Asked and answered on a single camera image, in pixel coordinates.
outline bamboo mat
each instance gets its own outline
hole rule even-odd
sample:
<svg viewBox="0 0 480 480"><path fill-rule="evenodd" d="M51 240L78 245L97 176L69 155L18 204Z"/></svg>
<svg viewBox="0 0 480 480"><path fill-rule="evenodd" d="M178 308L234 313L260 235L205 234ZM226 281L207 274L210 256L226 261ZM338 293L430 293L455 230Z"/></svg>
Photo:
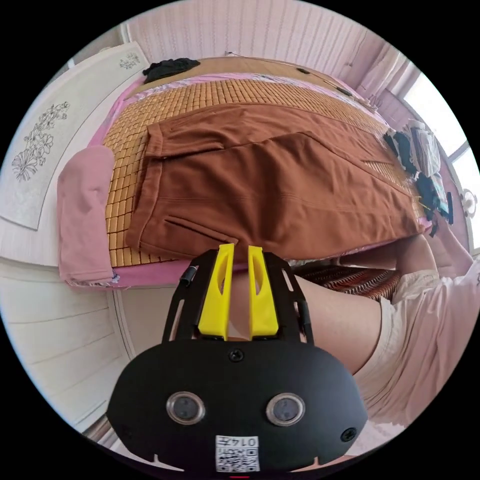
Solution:
<svg viewBox="0 0 480 480"><path fill-rule="evenodd" d="M125 245L134 208L135 186L142 171L143 152L147 142L147 126L185 112L221 104L263 103L300 108L351 124L375 135L383 142L387 127L354 106L329 95L305 88L256 80L222 80L198 83L154 94L129 105L108 131L103 144L115 155L105 210L112 267L143 265L169 260L137 252ZM367 162L368 166L400 186L413 197L415 186L390 153L385 159ZM418 217L423 211L412 199Z"/></svg>
<svg viewBox="0 0 480 480"><path fill-rule="evenodd" d="M307 68L310 74L298 71L299 65L293 63L280 62L278 60L269 60L266 58L254 58L247 56L222 56L214 58L203 58L199 60L200 65L194 66L188 71L178 73L177 75L168 76L155 80L146 85L140 85L133 90L129 97L139 92L159 87L160 85L176 82L177 80L185 80L198 75L213 74L264 74L274 75L277 77L288 77L290 79L303 80L320 87L336 91L335 86L345 88L341 83L325 73Z"/></svg>

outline pink bedsheet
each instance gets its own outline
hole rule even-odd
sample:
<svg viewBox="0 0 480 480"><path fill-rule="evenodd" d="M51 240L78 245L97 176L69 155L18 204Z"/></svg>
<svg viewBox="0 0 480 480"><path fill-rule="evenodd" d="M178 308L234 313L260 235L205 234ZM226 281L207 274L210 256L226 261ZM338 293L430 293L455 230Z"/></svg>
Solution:
<svg viewBox="0 0 480 480"><path fill-rule="evenodd" d="M144 81L143 78L136 80L132 85L130 85L125 91L118 97L115 101L114 105L110 109L107 117L102 122L98 130L93 135L91 141L89 142L88 146L94 145L101 145L103 140L115 122L115 120L119 117L122 111L132 103L138 102L150 95L155 95L161 92L165 92L167 90L176 89L180 87L185 87L189 85L194 85L197 83L205 83L205 82L215 82L220 80L227 80L227 79L236 79L236 80L257 80L262 82L271 82L271 83L283 83L289 85L295 85L302 88L306 88L309 90L313 90L325 95L329 95L331 97L335 97L343 102L349 103L359 110L367 113L369 116L375 118L376 120L384 123L387 125L385 120L378 114L370 112L368 109L364 108L363 106L359 105L354 100L350 99L349 97L341 94L340 92L335 92L327 88L322 88L318 85L314 85L307 81L297 80L292 78L286 77L277 77L272 75L263 75L257 73L218 73L218 74L210 74L210 75L199 75L192 78L187 78L184 80L175 81L172 83L167 83L165 85L160 85L158 87L153 87L148 90L144 90L136 95L132 96L131 98L126 98L135 88L141 85ZM348 89L353 95L358 97L358 94L350 88L348 85L344 84L343 82L339 81L346 89ZM356 250L345 252L344 255L352 254L360 251L369 250L380 245L368 245L362 248L358 248ZM180 276L185 271L189 262L187 260L174 260L162 263L149 263L146 265L132 265L132 266L123 266L123 267L116 267L114 269L115 273L115 283L111 283L109 286L92 286L92 285L79 285L70 283L72 287L78 287L82 289L107 289L107 290L124 290L130 287L139 287L139 286L158 286L158 285L176 285L179 281ZM235 270L246 270L246 265L236 265Z"/></svg>

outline shorts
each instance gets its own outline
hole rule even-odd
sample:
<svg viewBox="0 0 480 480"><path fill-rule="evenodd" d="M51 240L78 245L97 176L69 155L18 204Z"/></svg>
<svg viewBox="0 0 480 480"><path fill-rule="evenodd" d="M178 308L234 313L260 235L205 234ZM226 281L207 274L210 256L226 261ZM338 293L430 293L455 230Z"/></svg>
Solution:
<svg viewBox="0 0 480 480"><path fill-rule="evenodd" d="M436 270L408 273L401 277L391 301L380 299L381 329L377 346L367 363L353 376L368 417L375 423L407 426L402 414L408 398L402 398L401 392L407 392L410 386L402 385L394 394L392 391L409 361L409 338L422 293L439 283Z"/></svg>

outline floral drawing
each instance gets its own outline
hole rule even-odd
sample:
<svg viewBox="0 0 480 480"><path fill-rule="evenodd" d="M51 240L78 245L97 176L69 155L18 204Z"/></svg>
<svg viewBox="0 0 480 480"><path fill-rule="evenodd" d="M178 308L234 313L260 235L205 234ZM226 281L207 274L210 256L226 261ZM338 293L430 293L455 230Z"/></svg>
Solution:
<svg viewBox="0 0 480 480"><path fill-rule="evenodd" d="M11 162L13 173L19 182L28 182L37 173L38 168L46 162L46 156L54 144L54 137L50 131L55 122L67 118L68 102L52 105L38 117L31 132L23 138L26 142L25 150L20 152Z"/></svg>
<svg viewBox="0 0 480 480"><path fill-rule="evenodd" d="M123 69L132 69L135 65L140 63L139 56L136 53L127 53L126 58L120 60L120 66Z"/></svg>

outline qr code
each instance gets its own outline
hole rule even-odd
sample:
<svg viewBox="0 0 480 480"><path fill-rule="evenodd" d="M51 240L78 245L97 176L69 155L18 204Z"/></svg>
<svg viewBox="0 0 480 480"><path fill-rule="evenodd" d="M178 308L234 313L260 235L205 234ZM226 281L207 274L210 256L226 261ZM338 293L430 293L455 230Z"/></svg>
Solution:
<svg viewBox="0 0 480 480"><path fill-rule="evenodd" d="M258 437L216 437L217 472L259 472Z"/></svg>

